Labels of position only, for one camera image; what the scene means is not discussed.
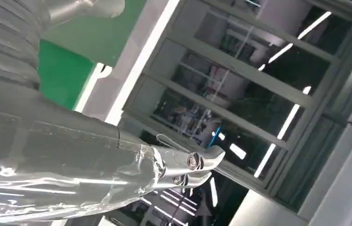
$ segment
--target green wall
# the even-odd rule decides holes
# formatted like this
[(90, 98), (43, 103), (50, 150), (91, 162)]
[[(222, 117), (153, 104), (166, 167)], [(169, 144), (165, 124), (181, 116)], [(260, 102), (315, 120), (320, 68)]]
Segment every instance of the green wall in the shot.
[(95, 64), (44, 40), (40, 42), (39, 57), (41, 92), (55, 103), (72, 109)]
[(43, 34), (43, 38), (94, 62), (114, 67), (146, 0), (126, 0), (115, 18), (82, 16)]
[(72, 109), (95, 66), (92, 61), (116, 65), (145, 2), (126, 0), (116, 18), (83, 16), (46, 31), (39, 55), (43, 94)]

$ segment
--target protective plastic cover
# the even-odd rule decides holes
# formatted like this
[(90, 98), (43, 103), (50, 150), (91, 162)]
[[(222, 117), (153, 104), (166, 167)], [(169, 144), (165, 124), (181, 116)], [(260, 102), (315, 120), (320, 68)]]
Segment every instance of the protective plastic cover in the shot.
[(0, 113), (0, 223), (110, 211), (151, 192), (161, 170), (150, 146)]

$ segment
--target silver metal surface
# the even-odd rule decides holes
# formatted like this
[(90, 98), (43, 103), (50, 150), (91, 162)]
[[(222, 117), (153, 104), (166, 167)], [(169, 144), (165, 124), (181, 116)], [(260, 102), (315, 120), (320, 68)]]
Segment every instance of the silver metal surface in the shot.
[[(0, 0), (0, 223), (110, 211), (139, 200), (158, 184), (202, 184), (222, 160), (221, 150), (197, 153), (203, 157), (192, 170), (184, 149), (168, 148), (181, 159), (171, 158), (115, 126), (57, 106), (39, 92), (43, 28), (80, 14), (107, 16), (115, 2)], [(172, 185), (162, 183), (167, 178), (174, 180)]]
[(121, 14), (125, 0), (44, 0), (50, 13), (51, 25), (89, 15), (112, 18)]

